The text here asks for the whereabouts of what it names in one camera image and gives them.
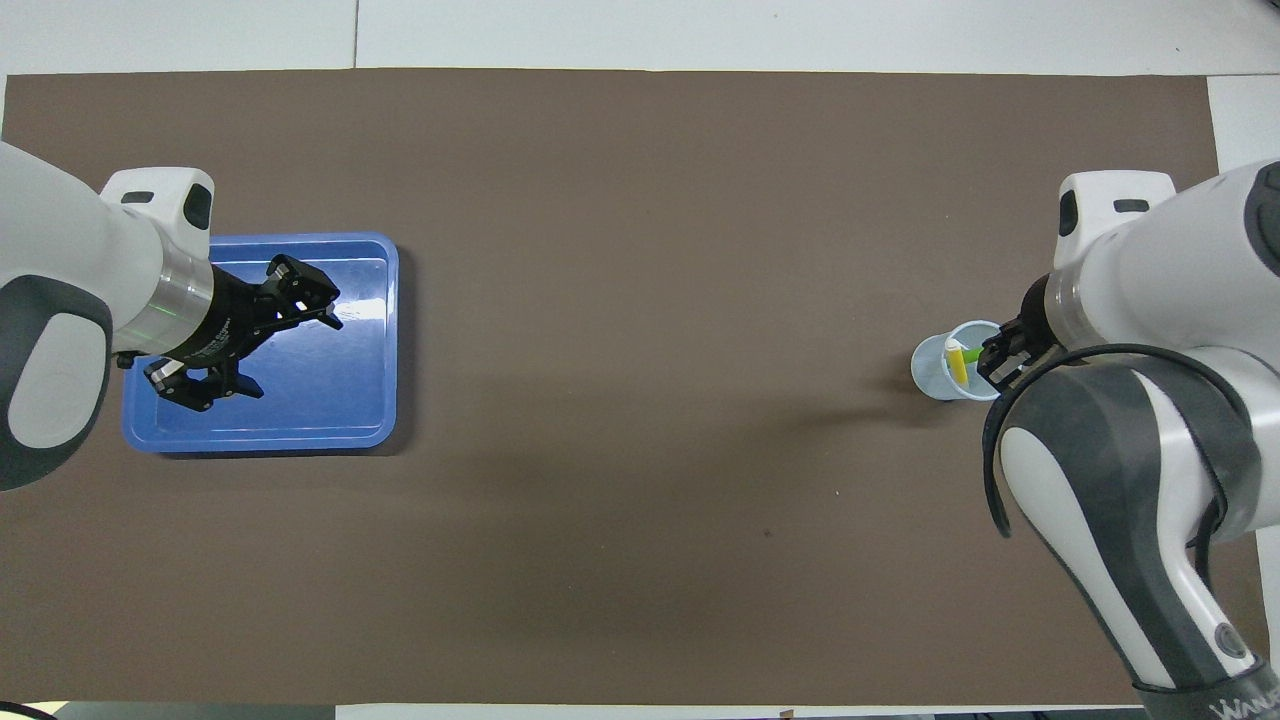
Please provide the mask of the translucent plastic cup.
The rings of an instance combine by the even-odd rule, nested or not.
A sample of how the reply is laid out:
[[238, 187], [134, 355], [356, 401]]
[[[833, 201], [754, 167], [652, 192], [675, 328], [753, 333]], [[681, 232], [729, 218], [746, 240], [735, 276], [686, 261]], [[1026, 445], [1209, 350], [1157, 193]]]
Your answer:
[[945, 363], [945, 340], [954, 337], [968, 348], [982, 347], [984, 340], [998, 331], [998, 324], [987, 320], [964, 322], [948, 332], [933, 334], [923, 340], [911, 355], [910, 370], [916, 388], [925, 396], [938, 401], [977, 401], [989, 402], [998, 397], [978, 374], [977, 365], [968, 365], [969, 383], [957, 386], [951, 378]]

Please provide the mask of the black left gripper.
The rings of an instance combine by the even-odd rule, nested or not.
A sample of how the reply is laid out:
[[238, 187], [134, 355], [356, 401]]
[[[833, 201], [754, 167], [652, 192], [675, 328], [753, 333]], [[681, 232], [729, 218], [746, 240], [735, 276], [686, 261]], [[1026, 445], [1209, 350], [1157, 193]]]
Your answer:
[[[236, 359], [253, 342], [257, 290], [211, 263], [165, 264], [150, 300], [157, 331], [150, 354], [161, 359], [145, 368], [160, 398], [205, 413], [219, 398], [265, 395], [255, 378], [241, 373]], [[265, 329], [293, 329], [306, 322], [342, 329], [335, 311], [339, 297], [340, 290], [325, 272], [278, 254], [260, 284], [260, 322]], [[202, 378], [193, 378], [188, 366], [209, 368]]]

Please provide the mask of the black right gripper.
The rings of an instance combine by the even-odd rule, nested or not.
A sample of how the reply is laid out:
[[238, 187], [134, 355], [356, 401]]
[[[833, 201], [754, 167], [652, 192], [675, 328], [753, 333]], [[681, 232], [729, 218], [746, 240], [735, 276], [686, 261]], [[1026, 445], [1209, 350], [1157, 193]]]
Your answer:
[[1042, 275], [1024, 293], [1020, 320], [1010, 320], [982, 343], [978, 374], [993, 389], [1007, 389], [1034, 366], [1041, 355], [1030, 351], [1051, 351], [1064, 347], [1050, 322], [1050, 279]]

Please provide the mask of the brown table mat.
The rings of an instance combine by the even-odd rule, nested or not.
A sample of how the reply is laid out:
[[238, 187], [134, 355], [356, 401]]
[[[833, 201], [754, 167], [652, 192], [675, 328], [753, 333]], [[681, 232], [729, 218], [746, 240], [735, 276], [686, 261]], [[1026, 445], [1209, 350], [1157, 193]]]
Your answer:
[[1006, 322], [1079, 170], [1219, 173], [1196, 77], [20, 76], [5, 141], [399, 250], [366, 454], [164, 457], [122, 377], [0, 495], [0, 697], [1132, 705], [925, 337]]

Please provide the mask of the blue plastic tray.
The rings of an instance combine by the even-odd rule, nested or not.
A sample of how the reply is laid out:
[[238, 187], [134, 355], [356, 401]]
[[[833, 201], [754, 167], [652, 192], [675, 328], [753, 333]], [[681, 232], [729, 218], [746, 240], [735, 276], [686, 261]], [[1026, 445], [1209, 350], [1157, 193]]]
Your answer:
[[196, 413], [159, 398], [142, 366], [125, 373], [120, 428], [136, 450], [164, 455], [329, 454], [372, 448], [396, 427], [399, 254], [376, 232], [223, 234], [210, 259], [248, 282], [287, 254], [339, 290], [335, 331], [308, 322], [271, 337], [241, 370], [261, 398], [234, 396]]

